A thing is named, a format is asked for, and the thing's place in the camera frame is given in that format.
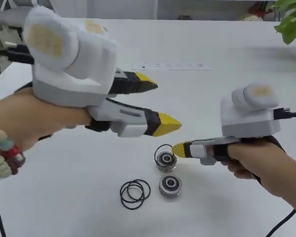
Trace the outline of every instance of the white table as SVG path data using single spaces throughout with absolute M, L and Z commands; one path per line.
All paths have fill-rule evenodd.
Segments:
M 263 237 L 290 211 L 255 181 L 235 179 L 219 164 L 179 160 L 182 195 L 166 202 L 153 153 L 163 143 L 220 136 L 220 98 L 262 80 L 284 107 L 296 111 L 296 42 L 285 46 L 273 23 L 101 20 L 120 43 L 118 65 L 203 62 L 212 71 L 148 71 L 159 89 L 119 96 L 122 102 L 166 112 L 182 128 L 160 138 L 118 138 L 111 132 L 64 130 L 27 152 L 14 178 L 0 183 L 0 209 L 9 237 Z M 0 76 L 0 98 L 31 80 L 30 67 L 12 64 Z M 296 159 L 296 119 L 276 135 Z M 151 197 L 136 210 L 119 188 L 145 179 Z M 296 216 L 275 237 L 296 237 Z

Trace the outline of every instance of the person's right hand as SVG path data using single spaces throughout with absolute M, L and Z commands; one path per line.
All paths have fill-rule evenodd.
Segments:
M 231 144 L 228 154 L 233 159 L 222 162 L 239 179 L 261 178 L 263 187 L 280 197 L 283 182 L 294 175 L 296 161 L 276 145 L 260 140 L 255 144 Z

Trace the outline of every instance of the ball bearing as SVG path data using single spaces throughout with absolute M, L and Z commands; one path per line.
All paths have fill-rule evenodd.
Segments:
M 177 176 L 164 176 L 159 181 L 159 191 L 165 198 L 174 199 L 180 195 L 181 190 L 182 181 Z
M 161 172 L 170 173 L 176 168 L 177 157 L 172 152 L 160 152 L 155 161 Z

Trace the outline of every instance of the gripper jaw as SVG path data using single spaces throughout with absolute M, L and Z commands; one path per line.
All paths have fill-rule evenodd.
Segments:
M 110 94 L 142 93 L 157 89 L 158 85 L 145 75 L 138 72 L 123 72 L 116 69 Z
M 87 109 L 94 121 L 107 121 L 110 129 L 120 137 L 142 135 L 157 137 L 181 127 L 181 123 L 169 115 L 123 104 L 109 98 L 101 106 L 89 106 Z

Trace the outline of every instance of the gray plastic part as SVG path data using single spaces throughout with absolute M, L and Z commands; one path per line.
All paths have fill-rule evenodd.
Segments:
M 127 78 L 126 74 L 119 68 L 116 69 L 114 77 L 116 77 L 116 78 Z
M 203 146 L 212 146 L 212 145 L 220 145 L 220 144 L 228 144 L 239 142 L 240 139 L 234 137 L 214 137 L 203 140 L 195 140 L 192 142 L 192 145 L 203 145 Z M 202 165 L 214 165 L 216 164 L 216 159 L 213 156 L 207 155 L 205 158 L 200 158 L 200 162 Z
M 51 86 L 37 80 L 33 70 L 34 67 L 32 67 L 33 93 L 35 97 L 42 101 L 58 106 L 81 108 L 87 106 L 98 106 L 107 98 L 107 95 L 103 94 L 68 91 Z
M 217 160 L 212 156 L 208 156 L 204 159 L 199 159 L 199 161 L 201 162 L 201 165 L 214 165 L 217 162 Z
M 281 130 L 278 120 L 239 123 L 222 126 L 222 135 L 226 137 L 250 138 L 273 135 Z
M 234 137 L 213 137 L 213 138 L 207 138 L 207 139 L 194 140 L 192 141 L 191 145 L 210 146 L 210 145 L 235 143 L 239 141 L 240 141 L 239 138 L 234 138 Z
M 143 110 L 128 107 L 113 100 L 105 100 L 100 106 L 88 106 L 89 114 L 97 121 L 112 121 L 111 130 L 120 136 L 128 125 L 145 125 Z

